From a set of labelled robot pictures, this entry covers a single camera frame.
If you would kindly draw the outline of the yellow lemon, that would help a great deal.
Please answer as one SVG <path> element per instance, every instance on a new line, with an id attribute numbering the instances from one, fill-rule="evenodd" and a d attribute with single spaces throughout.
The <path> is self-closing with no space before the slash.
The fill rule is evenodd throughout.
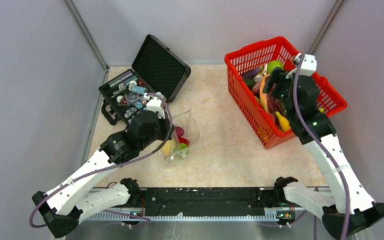
<path id="1" fill-rule="evenodd" d="M 170 140 L 167 140 L 165 142 L 165 144 L 163 145 L 163 147 L 160 150 L 165 157 L 170 157 L 173 155 L 176 148 L 177 148 L 176 140 L 170 139 Z"/>

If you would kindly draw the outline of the purple sweet potato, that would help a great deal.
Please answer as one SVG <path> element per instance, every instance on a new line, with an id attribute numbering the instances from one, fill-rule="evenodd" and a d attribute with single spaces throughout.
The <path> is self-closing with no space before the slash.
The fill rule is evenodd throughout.
<path id="1" fill-rule="evenodd" d="M 175 127 L 175 133 L 176 133 L 178 138 L 181 138 L 181 137 L 183 137 L 185 135 L 184 129 L 182 127 L 180 127 L 180 126 L 176 126 Z"/>

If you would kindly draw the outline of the green starfruit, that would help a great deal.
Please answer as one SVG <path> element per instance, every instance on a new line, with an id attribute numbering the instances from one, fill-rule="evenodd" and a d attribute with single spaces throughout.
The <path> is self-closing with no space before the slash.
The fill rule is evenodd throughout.
<path id="1" fill-rule="evenodd" d="M 189 154 L 190 148 L 186 143 L 180 143 L 175 150 L 175 154 L 180 156 L 187 156 Z"/>

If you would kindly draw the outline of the clear zip top bag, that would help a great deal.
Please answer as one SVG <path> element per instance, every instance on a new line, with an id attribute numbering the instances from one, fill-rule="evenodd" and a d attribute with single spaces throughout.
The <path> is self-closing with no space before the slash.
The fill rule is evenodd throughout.
<path id="1" fill-rule="evenodd" d="M 174 115 L 174 131 L 171 139 L 160 149 L 167 162 L 182 161 L 191 154 L 201 137 L 201 129 L 193 115 L 193 109 Z"/>

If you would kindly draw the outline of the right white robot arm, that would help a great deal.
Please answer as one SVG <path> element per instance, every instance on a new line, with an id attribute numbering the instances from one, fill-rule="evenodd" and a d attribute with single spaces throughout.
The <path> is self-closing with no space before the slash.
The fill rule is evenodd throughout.
<path id="1" fill-rule="evenodd" d="M 314 158 L 332 193 L 327 197 L 294 177 L 279 177 L 274 184 L 274 202 L 303 207 L 337 240 L 382 220 L 384 203 L 375 201 L 364 189 L 342 151 L 336 129 L 318 108 L 320 90 L 315 80 L 296 70 L 276 67 L 263 90 L 280 101 L 291 131 Z"/>

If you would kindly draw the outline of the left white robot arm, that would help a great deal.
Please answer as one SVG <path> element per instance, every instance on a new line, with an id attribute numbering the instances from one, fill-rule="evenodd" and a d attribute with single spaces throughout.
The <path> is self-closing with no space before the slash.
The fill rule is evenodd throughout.
<path id="1" fill-rule="evenodd" d="M 43 218 L 55 238 L 71 233 L 83 220 L 116 205 L 134 207 L 140 202 L 139 188 L 132 179 L 120 182 L 110 189 L 90 194 L 89 191 L 103 178 L 118 168 L 146 159 L 156 153 L 172 136 L 172 114 L 166 110 L 140 111 L 124 130 L 111 134 L 92 157 L 57 187 L 38 191 L 32 196 L 35 208 L 29 217 L 33 223 L 36 212 Z M 140 152 L 153 142 L 162 143 L 152 152 Z"/>

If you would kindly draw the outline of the green apple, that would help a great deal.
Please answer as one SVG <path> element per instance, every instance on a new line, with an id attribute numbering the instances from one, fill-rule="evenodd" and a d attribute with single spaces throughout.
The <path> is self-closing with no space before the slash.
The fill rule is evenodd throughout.
<path id="1" fill-rule="evenodd" d="M 280 68 L 281 70 L 284 69 L 284 65 L 280 60 L 272 60 L 267 64 L 267 73 L 271 74 L 274 69 Z"/>

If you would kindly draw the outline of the dark green avocado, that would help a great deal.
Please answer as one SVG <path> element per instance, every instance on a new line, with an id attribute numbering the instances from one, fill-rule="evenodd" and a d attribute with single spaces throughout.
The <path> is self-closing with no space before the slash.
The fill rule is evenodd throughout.
<path id="1" fill-rule="evenodd" d="M 254 81 L 253 78 L 249 78 L 249 77 L 243 77 L 242 78 L 245 85 L 249 88 L 249 89 L 252 89 L 254 87 L 254 85 L 256 84 L 256 82 Z"/>

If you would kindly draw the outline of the black open case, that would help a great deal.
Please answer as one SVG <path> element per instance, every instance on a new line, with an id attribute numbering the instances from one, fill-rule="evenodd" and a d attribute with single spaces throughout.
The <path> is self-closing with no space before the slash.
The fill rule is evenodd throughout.
<path id="1" fill-rule="evenodd" d="M 101 85 L 101 112 L 114 126 L 130 124 L 138 112 L 146 109 L 146 93 L 161 93 L 168 103 L 174 101 L 191 75 L 191 67 L 158 38 L 148 34 L 131 68 Z"/>

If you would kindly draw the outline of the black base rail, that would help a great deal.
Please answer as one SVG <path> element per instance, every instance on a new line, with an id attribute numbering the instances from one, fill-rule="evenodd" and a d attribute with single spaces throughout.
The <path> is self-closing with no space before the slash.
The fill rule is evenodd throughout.
<path id="1" fill-rule="evenodd" d="M 281 199 L 273 188 L 263 187 L 150 187 L 127 203 L 116 204 L 120 209 L 139 209 L 147 217 L 259 217 L 267 209 L 296 206 Z"/>

